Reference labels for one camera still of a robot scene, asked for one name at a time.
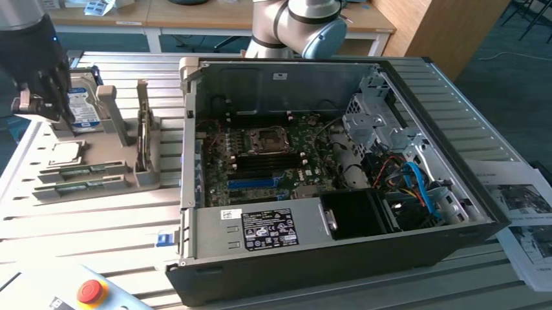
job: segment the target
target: blue pcie slot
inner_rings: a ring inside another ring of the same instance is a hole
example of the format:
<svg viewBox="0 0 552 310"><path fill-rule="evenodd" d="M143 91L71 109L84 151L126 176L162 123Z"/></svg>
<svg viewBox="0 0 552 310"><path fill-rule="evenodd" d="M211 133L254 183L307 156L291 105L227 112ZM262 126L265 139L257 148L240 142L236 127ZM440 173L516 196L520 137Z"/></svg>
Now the blue pcie slot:
<svg viewBox="0 0 552 310"><path fill-rule="evenodd" d="M258 180L231 180L227 182L228 189L252 189L259 187L278 187L278 182L282 177L258 179Z"/></svg>

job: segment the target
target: cpu socket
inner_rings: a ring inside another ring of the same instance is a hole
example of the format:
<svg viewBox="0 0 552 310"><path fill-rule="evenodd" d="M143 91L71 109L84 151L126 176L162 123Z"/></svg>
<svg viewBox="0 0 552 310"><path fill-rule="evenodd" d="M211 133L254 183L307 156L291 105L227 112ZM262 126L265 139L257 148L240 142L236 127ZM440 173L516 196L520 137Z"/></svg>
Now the cpu socket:
<svg viewBox="0 0 552 310"><path fill-rule="evenodd" d="M251 138L251 150L254 154L287 152L290 143L283 127L254 129L248 132Z"/></svg>

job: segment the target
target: red emergency stop button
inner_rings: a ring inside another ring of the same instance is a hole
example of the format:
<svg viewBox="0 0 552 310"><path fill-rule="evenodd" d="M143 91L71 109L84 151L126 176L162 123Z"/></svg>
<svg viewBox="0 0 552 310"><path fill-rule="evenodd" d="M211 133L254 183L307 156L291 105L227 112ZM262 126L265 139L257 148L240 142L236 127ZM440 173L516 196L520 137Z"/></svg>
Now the red emergency stop button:
<svg viewBox="0 0 552 310"><path fill-rule="evenodd" d="M88 280L80 285L79 292L76 293L76 299L83 304L93 304L101 297L103 287L96 280Z"/></svg>

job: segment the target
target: desk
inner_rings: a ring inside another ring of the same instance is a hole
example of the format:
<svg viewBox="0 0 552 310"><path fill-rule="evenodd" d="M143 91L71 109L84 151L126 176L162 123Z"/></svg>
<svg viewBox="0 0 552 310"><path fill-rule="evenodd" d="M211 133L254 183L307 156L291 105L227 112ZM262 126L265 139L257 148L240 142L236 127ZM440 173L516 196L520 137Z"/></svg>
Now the desk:
<svg viewBox="0 0 552 310"><path fill-rule="evenodd" d="M347 22L349 33L341 53L381 56L396 31L393 24L371 5L366 9L351 3L342 14L353 23ZM160 53L162 34L251 36L252 2L211 0L203 5L182 6L167 0L136 0L134 5L103 17L84 16L80 8L51 10L49 15L59 32L143 34L150 52Z"/></svg>

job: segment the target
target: power supply label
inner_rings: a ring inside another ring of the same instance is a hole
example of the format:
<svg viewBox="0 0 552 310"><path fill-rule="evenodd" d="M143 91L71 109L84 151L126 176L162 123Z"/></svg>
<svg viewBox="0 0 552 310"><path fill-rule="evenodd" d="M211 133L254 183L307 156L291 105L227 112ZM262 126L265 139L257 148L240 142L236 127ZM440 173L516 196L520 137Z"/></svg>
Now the power supply label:
<svg viewBox="0 0 552 310"><path fill-rule="evenodd" d="M248 251L299 244L290 209L242 213L242 224Z"/></svg>

